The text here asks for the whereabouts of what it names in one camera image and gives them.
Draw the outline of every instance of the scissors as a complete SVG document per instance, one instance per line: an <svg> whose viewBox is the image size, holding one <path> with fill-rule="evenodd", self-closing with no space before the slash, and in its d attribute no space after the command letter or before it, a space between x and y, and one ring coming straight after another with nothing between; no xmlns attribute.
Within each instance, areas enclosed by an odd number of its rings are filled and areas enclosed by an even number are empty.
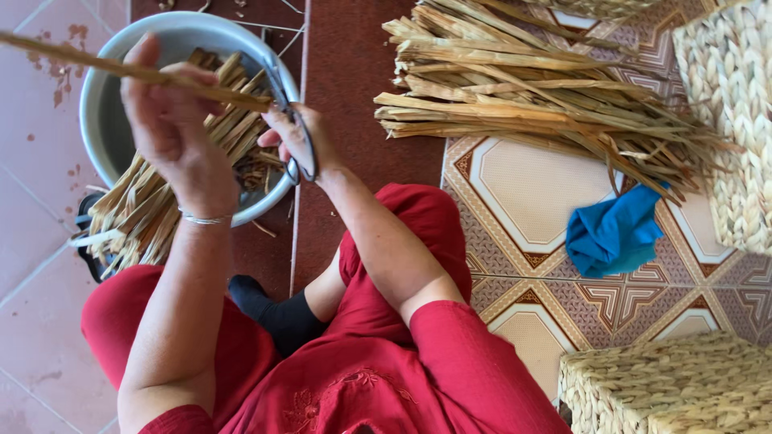
<svg viewBox="0 0 772 434"><path fill-rule="evenodd" d="M293 122L295 125L300 126L300 129L303 130L303 136L305 137L306 142L306 149L309 151L311 156L311 164L313 167L311 167L311 171L308 171L308 168L300 167L300 164L297 162L297 160L294 157L289 158L289 163L291 164L293 161L295 162L295 165L300 169L303 173L303 177L307 179L308 181L313 182L317 178L317 167L319 166L319 163L317 161L317 153L313 149L313 141L311 140L311 133L308 131L308 128L306 127L306 123L303 122L303 117L300 116L300 114L292 108L290 105L290 99L287 97L286 91L284 90L284 85L282 84L281 76L279 74L279 58L276 56L274 52L269 53L268 56L266 56L266 75L268 76L269 80L271 81L271 87L273 89L273 97L276 99L276 106L279 108L279 110L286 114L289 117L289 120ZM290 165L288 163L284 163L284 171L289 175L289 178L292 180L293 185L298 185L300 183L300 175L297 173L293 174L290 170Z"/></svg>

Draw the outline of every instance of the blue cloth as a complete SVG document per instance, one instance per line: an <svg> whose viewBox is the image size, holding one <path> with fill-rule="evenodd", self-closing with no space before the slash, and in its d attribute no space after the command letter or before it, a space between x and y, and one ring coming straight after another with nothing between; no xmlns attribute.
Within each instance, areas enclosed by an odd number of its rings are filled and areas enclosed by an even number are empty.
<svg viewBox="0 0 772 434"><path fill-rule="evenodd" d="M582 276L627 273L656 257L654 241L663 235L654 222L659 197L637 185L621 197L574 211L566 250Z"/></svg>

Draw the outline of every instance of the red dress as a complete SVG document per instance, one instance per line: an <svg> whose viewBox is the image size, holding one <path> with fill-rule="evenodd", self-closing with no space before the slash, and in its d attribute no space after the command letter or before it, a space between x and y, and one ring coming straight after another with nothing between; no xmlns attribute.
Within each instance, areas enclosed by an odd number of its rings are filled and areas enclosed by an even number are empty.
<svg viewBox="0 0 772 434"><path fill-rule="evenodd" d="M424 185L387 185L376 197L422 239L468 303L453 200ZM83 309L83 335L116 388L162 270L124 270ZM347 290L327 331L283 361L268 333L226 299L212 417L184 405L142 433L570 432L513 346L469 306L429 303L408 329L375 289L348 232L340 275Z"/></svg>

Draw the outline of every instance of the woven basket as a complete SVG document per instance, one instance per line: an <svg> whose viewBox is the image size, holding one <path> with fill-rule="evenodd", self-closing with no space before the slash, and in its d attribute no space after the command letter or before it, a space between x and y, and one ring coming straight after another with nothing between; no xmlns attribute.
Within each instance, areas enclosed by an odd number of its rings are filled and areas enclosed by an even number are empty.
<svg viewBox="0 0 772 434"><path fill-rule="evenodd" d="M633 16L659 0L525 0L539 6L597 19Z"/></svg>
<svg viewBox="0 0 772 434"><path fill-rule="evenodd" d="M719 331L560 360L574 432L772 432L772 349Z"/></svg>
<svg viewBox="0 0 772 434"><path fill-rule="evenodd" d="M716 238L772 255L772 8L756 0L674 31L675 57L694 114L739 146L719 153L710 185Z"/></svg>

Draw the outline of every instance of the knee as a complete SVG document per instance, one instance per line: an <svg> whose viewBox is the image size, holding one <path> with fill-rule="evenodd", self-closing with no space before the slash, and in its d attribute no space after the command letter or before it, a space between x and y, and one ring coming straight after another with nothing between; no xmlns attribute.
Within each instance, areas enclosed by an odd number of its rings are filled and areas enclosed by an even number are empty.
<svg viewBox="0 0 772 434"><path fill-rule="evenodd" d="M439 219L459 219L459 208L452 197L441 188L420 184L389 184L377 194L394 213L418 210Z"/></svg>
<svg viewBox="0 0 772 434"><path fill-rule="evenodd" d="M161 277L162 266L132 266L105 280L89 295L80 314L80 331L88 339L147 300Z"/></svg>

